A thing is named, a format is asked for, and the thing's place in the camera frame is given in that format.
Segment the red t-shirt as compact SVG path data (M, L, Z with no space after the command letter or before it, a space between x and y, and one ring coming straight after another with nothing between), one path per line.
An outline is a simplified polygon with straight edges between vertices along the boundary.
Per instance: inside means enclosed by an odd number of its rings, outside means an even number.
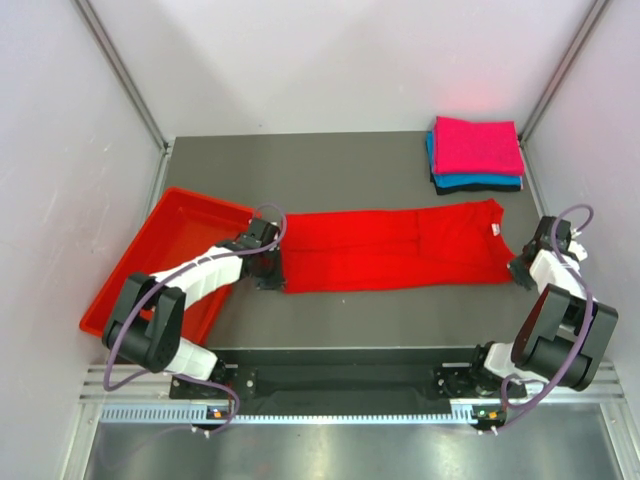
M503 284L514 254L493 199L439 207L291 214L289 294Z

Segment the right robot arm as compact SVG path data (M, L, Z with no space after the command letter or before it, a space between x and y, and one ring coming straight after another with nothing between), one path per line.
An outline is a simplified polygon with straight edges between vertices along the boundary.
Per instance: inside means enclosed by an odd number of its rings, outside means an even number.
M576 235L569 221L542 217L508 264L517 284L539 294L515 340L476 346L466 367L436 368L440 396L519 401L529 386L550 383L561 368L560 387L583 391L591 384L619 315L597 300L587 303L587 291L575 278L587 252Z

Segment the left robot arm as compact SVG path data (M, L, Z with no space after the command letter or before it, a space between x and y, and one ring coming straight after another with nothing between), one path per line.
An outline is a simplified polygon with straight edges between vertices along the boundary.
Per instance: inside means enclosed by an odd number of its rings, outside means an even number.
M254 216L245 232L191 260L151 275L130 275L102 335L109 350L104 390L113 392L147 373L168 373L205 396L226 391L227 374L216 354L182 335L185 313L246 277L281 287L280 242L287 229L286 218L276 223Z

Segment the black folded t-shirt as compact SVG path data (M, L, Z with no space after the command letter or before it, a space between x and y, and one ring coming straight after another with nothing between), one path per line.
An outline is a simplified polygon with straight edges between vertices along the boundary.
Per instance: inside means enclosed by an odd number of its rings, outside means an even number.
M442 187L436 182L433 174L430 174L430 182L434 185L436 194L439 196L450 195L461 192L499 192L499 193L515 193L522 190L522 181L519 180L515 185L502 184L462 184L452 187Z

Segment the red plastic bin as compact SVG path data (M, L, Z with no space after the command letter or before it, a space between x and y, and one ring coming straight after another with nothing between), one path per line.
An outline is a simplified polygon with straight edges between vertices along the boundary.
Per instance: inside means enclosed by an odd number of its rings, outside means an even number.
M245 231L250 207L172 187L165 191L79 322L100 337L126 278L174 268Z

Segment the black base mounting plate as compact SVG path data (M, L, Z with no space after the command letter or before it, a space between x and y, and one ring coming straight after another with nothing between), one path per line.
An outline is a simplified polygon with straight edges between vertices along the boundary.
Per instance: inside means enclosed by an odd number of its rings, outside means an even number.
M414 394L428 400L496 398L502 378L484 367L486 346L224 349L206 379L242 400L280 392Z

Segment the blue folded t-shirt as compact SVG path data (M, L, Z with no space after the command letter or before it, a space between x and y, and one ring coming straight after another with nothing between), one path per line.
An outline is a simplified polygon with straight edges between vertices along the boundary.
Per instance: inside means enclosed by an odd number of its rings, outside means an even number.
M516 191L522 188L522 178L520 176L491 173L436 174L435 139L432 131L426 133L425 145L429 161L430 177L439 188L450 189L469 185L514 187Z

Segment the pink folded t-shirt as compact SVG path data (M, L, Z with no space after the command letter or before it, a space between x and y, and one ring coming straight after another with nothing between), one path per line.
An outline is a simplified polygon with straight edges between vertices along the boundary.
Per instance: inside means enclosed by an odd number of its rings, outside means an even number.
M436 174L524 174L513 121L472 122L438 116L433 137Z

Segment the aluminium front rail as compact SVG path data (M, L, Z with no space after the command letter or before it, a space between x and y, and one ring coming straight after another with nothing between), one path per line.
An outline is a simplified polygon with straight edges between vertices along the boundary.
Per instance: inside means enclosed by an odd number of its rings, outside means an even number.
M402 406L394 400L389 408L377 410L367 406L361 413L351 405L338 410L323 407L314 413L305 408L297 413L282 401L266 403L256 412L250 402L243 400L240 411L233 414L233 402L220 398L172 399L181 383L165 374L133 380L115 392L103 390L99 375L104 369L91 367L79 396L81 405L92 405L97 418L110 423L129 424L185 424L198 428L218 427L229 421L233 425L470 425L482 422L489 428L506 420L499 411L497 398L445 398L429 401L423 406Z

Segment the right aluminium frame post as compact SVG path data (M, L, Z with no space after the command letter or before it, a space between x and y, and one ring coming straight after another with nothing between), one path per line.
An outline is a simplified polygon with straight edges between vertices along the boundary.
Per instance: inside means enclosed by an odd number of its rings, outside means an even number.
M595 0L590 2L583 19L571 37L568 46L564 50L557 66L536 101L532 112L527 117L523 127L519 130L518 138L522 145L533 135L611 4L611 0Z

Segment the aluminium frame post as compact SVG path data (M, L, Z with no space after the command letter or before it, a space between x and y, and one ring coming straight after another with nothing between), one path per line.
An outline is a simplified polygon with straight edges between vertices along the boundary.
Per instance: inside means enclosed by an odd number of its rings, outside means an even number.
M118 52L116 45L111 39L92 2L88 0L71 0L71 4L76 9L91 37L104 56L125 96L142 121L146 132L159 151L165 153L169 148L169 141L165 138L165 135L153 117L147 102L144 100L133 76Z
M522 145L533 135L611 4L611 0L595 0L590 2L583 19L571 37L568 46L564 50L557 66L536 101L532 112L527 117L523 127L519 130L518 138Z

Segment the left aluminium frame post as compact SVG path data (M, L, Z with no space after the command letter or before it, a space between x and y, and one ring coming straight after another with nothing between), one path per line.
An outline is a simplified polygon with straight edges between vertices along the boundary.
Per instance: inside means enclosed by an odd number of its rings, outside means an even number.
M111 39L92 2L88 0L71 0L71 4L76 9L91 37L104 56L125 96L142 121L146 132L159 151L165 153L169 148L169 141L165 138L165 135L153 117L147 102L144 100L133 76L118 52L116 45Z

